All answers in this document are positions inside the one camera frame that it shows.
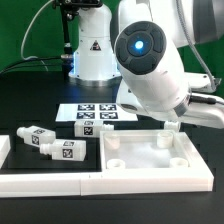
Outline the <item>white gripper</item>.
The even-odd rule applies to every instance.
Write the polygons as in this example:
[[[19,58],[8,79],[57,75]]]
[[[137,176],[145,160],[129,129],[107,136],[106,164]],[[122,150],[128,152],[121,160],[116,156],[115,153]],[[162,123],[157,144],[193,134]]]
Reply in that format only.
[[[181,72],[123,76],[116,103],[126,112],[159,121],[224,129],[220,97],[192,93]]]

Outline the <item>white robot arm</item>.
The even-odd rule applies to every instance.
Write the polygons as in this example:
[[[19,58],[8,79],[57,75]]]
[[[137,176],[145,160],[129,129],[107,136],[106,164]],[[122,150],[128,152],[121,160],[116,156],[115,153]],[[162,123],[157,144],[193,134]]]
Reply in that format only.
[[[121,77],[117,104],[160,121],[224,128],[209,71],[187,73],[178,49],[224,36],[224,0],[120,0],[82,6],[70,76],[83,85]]]

